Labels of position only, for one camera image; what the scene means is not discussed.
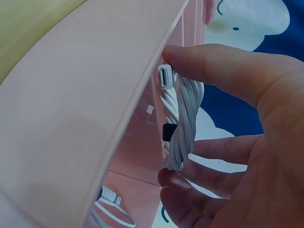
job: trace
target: blue cloth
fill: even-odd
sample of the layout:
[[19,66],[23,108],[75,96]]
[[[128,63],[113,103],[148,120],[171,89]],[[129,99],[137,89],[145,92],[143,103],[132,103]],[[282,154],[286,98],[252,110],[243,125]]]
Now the blue cloth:
[[[290,14],[290,24],[279,35],[266,36],[255,50],[283,54],[304,61],[304,1],[283,0]],[[205,85],[201,107],[210,115],[218,128],[235,136],[263,133],[257,111],[248,103],[214,86]]]

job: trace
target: fingernail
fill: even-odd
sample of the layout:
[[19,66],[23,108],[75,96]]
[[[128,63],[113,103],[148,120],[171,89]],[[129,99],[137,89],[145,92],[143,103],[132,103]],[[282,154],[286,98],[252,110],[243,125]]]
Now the fingernail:
[[162,188],[161,188],[161,192],[162,192],[165,188],[168,188],[168,187],[170,187],[170,186],[162,187]]
[[177,45],[166,45],[163,52],[178,51],[180,49],[183,49],[183,47],[182,46],[177,46]]

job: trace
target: black connector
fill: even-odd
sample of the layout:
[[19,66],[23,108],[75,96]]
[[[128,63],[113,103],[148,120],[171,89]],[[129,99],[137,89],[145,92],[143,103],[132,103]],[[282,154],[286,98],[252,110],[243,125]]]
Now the black connector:
[[170,142],[176,128],[177,128],[177,124],[165,123],[162,126],[162,140],[166,142]]
[[97,196],[95,201],[99,201],[99,198],[101,197],[102,194],[103,194],[103,188],[100,189],[100,191],[98,193],[98,196]]

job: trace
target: finger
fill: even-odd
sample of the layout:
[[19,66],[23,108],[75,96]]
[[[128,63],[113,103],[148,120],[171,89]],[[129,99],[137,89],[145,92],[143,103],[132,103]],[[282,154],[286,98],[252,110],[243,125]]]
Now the finger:
[[261,135],[247,135],[195,142],[193,154],[226,162],[247,165],[250,153]]
[[179,228],[208,228],[212,219],[192,207],[185,199],[187,191],[172,186],[161,190],[161,200],[168,215]]
[[214,194],[226,199],[231,198],[234,190],[245,174],[245,172],[220,172],[191,160],[188,160],[185,163],[181,173],[190,182],[208,189]]
[[175,171],[169,171],[167,169],[161,170],[159,173],[159,182],[162,186],[172,186],[181,191],[186,191],[183,199],[193,208],[201,211],[210,218],[214,218],[228,201],[227,199],[214,199],[199,192],[193,188],[182,175]]
[[215,85],[254,107],[276,80],[302,66],[291,57],[214,44],[167,46],[162,56],[181,76]]
[[215,10],[217,7],[218,0],[207,0],[206,1],[206,17],[205,17],[205,24],[209,25],[215,15]]

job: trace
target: hand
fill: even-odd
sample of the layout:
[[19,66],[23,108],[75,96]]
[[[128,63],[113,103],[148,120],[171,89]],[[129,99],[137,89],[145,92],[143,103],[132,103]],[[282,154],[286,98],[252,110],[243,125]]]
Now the hand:
[[209,25],[209,24],[211,24],[211,22],[214,18],[215,11],[218,6],[218,0],[205,0],[204,2],[206,2],[206,4],[205,4],[205,13],[206,13],[205,24]]
[[[221,45],[169,46],[167,63],[257,108],[265,135],[196,142],[195,154],[247,164],[224,173],[188,161],[159,173],[161,200],[180,228],[304,227],[304,63]],[[189,181],[223,199],[213,199]]]

